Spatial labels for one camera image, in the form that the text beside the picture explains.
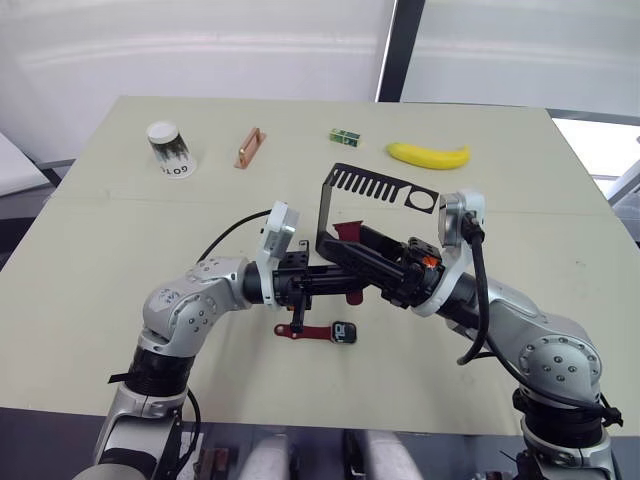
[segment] white table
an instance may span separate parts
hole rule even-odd
[[[199,160],[187,179],[165,178],[146,144],[145,127],[163,118]],[[247,170],[235,169],[253,126],[267,140]],[[364,144],[329,142],[334,127]],[[428,171],[387,156],[393,141],[467,144],[473,157],[459,170]],[[461,105],[120,99],[0,274],[0,406],[105,414],[114,392],[106,380],[128,368],[147,294],[276,199],[302,213],[293,242],[313,243],[320,186],[335,162],[441,192],[483,191],[489,274],[584,325],[604,359],[603,391],[625,415],[611,432],[640,434],[640,254],[546,112]],[[335,220],[437,244],[435,216],[334,199]],[[259,228],[242,227],[217,253],[253,257]],[[491,360],[457,366],[468,343],[439,317],[394,308],[373,288],[359,307],[315,298],[307,324],[358,325],[358,343],[337,346],[275,337],[289,316],[255,306],[214,326],[190,378],[205,421],[519,433],[515,383]]]

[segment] banana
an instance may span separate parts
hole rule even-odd
[[[406,143],[390,143],[387,152],[393,158],[410,163],[416,167],[433,168],[436,170],[448,170],[464,165],[471,158],[469,147],[460,150],[441,151],[430,148],[417,147]]]

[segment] black comb-shaped bracket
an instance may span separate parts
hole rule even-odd
[[[322,184],[316,235],[316,251],[323,258],[377,286],[383,298],[403,308],[420,305],[437,285],[444,270],[437,248],[414,238],[407,246],[365,225],[360,227],[360,242],[343,241],[327,232],[327,222],[333,188],[394,204],[402,199],[399,193],[405,187],[411,187],[404,198],[405,206],[423,213],[433,212],[438,200],[437,192],[405,180],[336,163]],[[415,192],[431,197],[431,205],[415,205],[411,201]],[[434,258],[434,268],[426,268],[423,263],[425,255]]]

